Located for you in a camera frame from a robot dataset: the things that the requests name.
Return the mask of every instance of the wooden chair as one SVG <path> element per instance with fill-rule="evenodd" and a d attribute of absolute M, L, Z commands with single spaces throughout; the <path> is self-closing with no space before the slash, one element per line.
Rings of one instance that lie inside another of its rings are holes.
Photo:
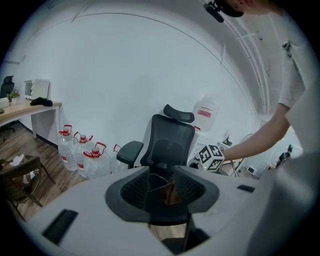
<path fill-rule="evenodd" d="M 40 207 L 43 206 L 33 196 L 39 187 L 43 171 L 46 173 L 46 175 L 52 181 L 52 183 L 56 184 L 55 181 L 50 177 L 45 166 L 40 162 L 39 156 L 25 155 L 24 158 L 25 158 L 24 162 L 20 163 L 19 165 L 17 166 L 6 165 L 5 168 L 3 168 L 3 170 L 0 171 L 0 184 L 3 189 L 5 199 L 7 199 L 13 205 L 18 215 L 23 220 L 25 219 L 17 208 L 18 204 L 24 203 L 28 199 L 31 199 L 38 206 Z M 0 161 L 1 163 L 12 162 L 12 160 L 6 161 L 3 159 L 1 159 Z M 30 172 L 36 169 L 39 170 L 39 174 L 32 179 L 30 186 L 20 189 L 15 185 L 13 178 L 29 174 Z"/>

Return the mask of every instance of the plastic water bottle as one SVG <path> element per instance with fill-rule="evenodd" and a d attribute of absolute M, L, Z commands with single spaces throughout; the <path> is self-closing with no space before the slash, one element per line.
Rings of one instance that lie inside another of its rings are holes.
<path fill-rule="evenodd" d="M 127 164 L 120 162 L 117 159 L 117 153 L 120 149 L 121 149 L 121 147 L 118 144 L 115 144 L 113 147 L 113 152 L 112 152 L 111 162 L 110 162 L 110 170 L 111 170 L 112 174 L 128 169 Z"/>
<path fill-rule="evenodd" d="M 220 108 L 218 99 L 215 94 L 207 94 L 195 104 L 193 109 L 195 128 L 202 132 L 211 130 Z"/>
<path fill-rule="evenodd" d="M 103 146 L 102 153 L 97 145 Z M 95 179 L 98 177 L 106 176 L 111 173 L 110 171 L 110 157 L 104 152 L 106 145 L 97 142 L 91 152 L 83 152 L 86 156 L 84 158 L 84 171 L 88 179 Z"/>
<path fill-rule="evenodd" d="M 80 140 L 77 139 L 76 137 L 77 134 L 80 135 Z M 84 160 L 85 160 L 84 152 L 89 152 L 93 148 L 94 144 L 91 142 L 93 136 L 91 135 L 89 136 L 89 138 L 87 138 L 86 135 L 80 134 L 77 131 L 73 135 L 73 137 L 78 141 L 78 143 L 74 145 L 74 151 L 73 151 L 73 156 L 78 168 L 78 172 L 82 177 L 87 178 L 85 173 L 85 168 L 84 168 Z"/>
<path fill-rule="evenodd" d="M 59 131 L 61 134 L 61 139 L 58 144 L 58 152 L 61 156 L 64 167 L 69 171 L 76 171 L 77 164 L 73 155 L 74 141 L 71 135 L 71 125 L 65 125 L 63 131 Z"/>

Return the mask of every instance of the chair headrest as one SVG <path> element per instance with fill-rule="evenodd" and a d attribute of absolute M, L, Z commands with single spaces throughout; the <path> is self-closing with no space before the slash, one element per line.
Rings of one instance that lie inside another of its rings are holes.
<path fill-rule="evenodd" d="M 176 110 L 169 104 L 165 105 L 163 113 L 172 119 L 176 119 L 185 123 L 192 123 L 195 120 L 195 115 L 193 113 Z"/>

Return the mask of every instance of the white t-shirt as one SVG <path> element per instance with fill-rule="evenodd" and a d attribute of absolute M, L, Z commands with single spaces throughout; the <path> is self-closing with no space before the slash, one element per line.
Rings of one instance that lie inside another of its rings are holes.
<path fill-rule="evenodd" d="M 317 57 L 293 18 L 283 11 L 288 42 L 282 46 L 282 87 L 278 103 L 289 108 L 316 81 L 320 81 Z"/>
<path fill-rule="evenodd" d="M 291 108 L 285 115 L 304 153 L 320 145 L 320 64 L 308 39 L 293 18 L 283 12 L 288 51 L 283 50 L 283 76 L 279 103 Z"/>

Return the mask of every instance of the microwave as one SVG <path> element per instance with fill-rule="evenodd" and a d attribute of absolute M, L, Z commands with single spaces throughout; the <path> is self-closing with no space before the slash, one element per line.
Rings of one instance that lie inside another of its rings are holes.
<path fill-rule="evenodd" d="M 24 89 L 24 96 L 27 99 L 35 100 L 39 97 L 44 99 L 48 98 L 48 91 L 49 91 L 49 84 L 50 81 L 46 79 L 33 79 L 33 80 L 26 80 L 25 89 Z"/>

